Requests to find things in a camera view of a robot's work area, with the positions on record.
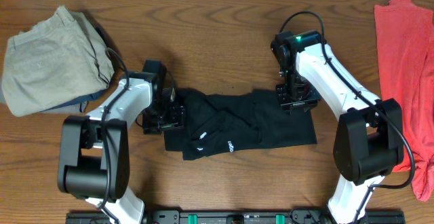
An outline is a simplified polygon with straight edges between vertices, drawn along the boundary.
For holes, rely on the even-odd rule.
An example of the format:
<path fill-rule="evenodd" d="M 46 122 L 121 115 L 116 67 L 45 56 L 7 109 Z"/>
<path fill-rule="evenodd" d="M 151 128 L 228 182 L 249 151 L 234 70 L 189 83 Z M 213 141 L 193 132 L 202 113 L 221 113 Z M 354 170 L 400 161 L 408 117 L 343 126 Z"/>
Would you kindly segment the black t-shirt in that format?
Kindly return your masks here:
<path fill-rule="evenodd" d="M 182 152 L 184 160 L 317 142 L 310 111 L 286 113 L 274 91 L 229 96 L 183 89 L 178 97 L 186 108 L 186 124 L 165 132 L 164 141 L 167 151 Z"/>

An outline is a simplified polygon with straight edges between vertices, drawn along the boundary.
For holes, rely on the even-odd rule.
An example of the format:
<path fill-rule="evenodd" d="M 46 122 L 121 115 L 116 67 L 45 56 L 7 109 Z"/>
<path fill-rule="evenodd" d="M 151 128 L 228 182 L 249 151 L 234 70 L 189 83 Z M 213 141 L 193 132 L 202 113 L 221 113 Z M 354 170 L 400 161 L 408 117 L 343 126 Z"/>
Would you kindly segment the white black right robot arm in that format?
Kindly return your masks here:
<path fill-rule="evenodd" d="M 309 111 L 324 100 L 338 127 L 333 156 L 340 173 L 322 223 L 367 221 L 372 188 L 403 161 L 401 108 L 363 87 L 336 59 L 318 31 L 279 33 L 271 51 L 285 79 L 276 87 L 287 113 Z"/>

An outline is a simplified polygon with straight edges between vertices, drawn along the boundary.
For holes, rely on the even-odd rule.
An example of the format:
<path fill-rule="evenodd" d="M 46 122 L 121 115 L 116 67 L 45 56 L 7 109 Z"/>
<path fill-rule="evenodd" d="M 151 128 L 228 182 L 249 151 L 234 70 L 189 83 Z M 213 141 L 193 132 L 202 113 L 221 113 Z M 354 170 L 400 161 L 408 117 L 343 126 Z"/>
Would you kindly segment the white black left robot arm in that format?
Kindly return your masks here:
<path fill-rule="evenodd" d="M 140 117 L 144 134 L 179 129 L 184 109 L 167 71 L 126 73 L 118 88 L 85 116 L 62 125 L 58 188 L 94 205 L 97 212 L 70 213 L 67 223 L 146 223 L 145 202 L 129 187 L 128 130 Z"/>

